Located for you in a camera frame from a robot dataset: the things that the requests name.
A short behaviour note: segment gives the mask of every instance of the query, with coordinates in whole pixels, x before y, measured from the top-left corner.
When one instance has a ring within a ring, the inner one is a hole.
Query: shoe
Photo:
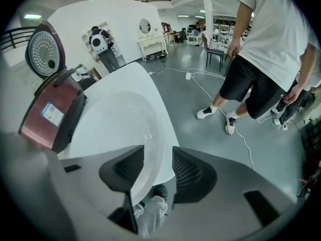
[[[281,126],[281,122],[280,122],[280,120],[279,120],[278,118],[275,118],[275,119],[273,120],[273,123],[274,123],[274,125],[276,125],[276,126]]]
[[[231,135],[234,133],[234,130],[235,130],[234,123],[236,122],[236,119],[226,116],[226,122],[227,122],[225,127],[226,133]]]
[[[159,185],[154,189],[152,195],[153,196],[156,196],[156,195],[160,196],[161,198],[166,200],[167,199],[167,189],[163,185]]]
[[[204,119],[206,116],[211,115],[211,114],[214,114],[214,113],[215,113],[215,112],[212,111],[211,107],[209,106],[209,107],[207,107],[207,108],[204,109],[204,110],[198,111],[197,114],[196,114],[196,117],[197,117],[198,119]]]
[[[276,108],[273,108],[273,109],[271,110],[271,113],[279,114],[280,112],[279,112]]]
[[[283,131],[287,131],[287,130],[288,130],[288,126],[289,126],[289,123],[288,123],[288,122],[283,123],[283,125],[282,125],[282,130],[283,130]]]

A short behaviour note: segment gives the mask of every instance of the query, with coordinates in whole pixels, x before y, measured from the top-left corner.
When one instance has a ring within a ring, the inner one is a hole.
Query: blue and white sticker
[[[64,114],[50,102],[46,104],[45,108],[41,112],[41,115],[57,127],[64,118]]]

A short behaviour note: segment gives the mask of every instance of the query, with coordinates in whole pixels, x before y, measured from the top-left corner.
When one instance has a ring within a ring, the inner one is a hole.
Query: open lid
[[[65,69],[65,51],[52,25],[43,21],[32,34],[25,53],[29,67],[42,79]]]

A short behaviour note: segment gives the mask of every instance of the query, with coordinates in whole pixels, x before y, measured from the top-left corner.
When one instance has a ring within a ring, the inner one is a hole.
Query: white t-shirt
[[[299,82],[299,76],[300,74],[298,74],[296,77],[297,82]],[[312,87],[318,87],[320,86],[320,84],[321,84],[321,52],[318,51],[314,70],[311,73],[311,76],[309,77],[309,80],[307,81],[307,84],[304,87],[304,90],[309,91]]]
[[[308,42],[317,47],[309,23],[292,0],[239,1],[255,11],[239,55],[288,91]]]

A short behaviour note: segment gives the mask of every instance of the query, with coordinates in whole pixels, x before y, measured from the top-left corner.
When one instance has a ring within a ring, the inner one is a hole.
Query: backpack
[[[90,35],[91,38],[91,46],[94,49],[96,55],[101,54],[102,52],[108,49],[108,43],[106,38],[101,34],[103,30],[96,35]]]

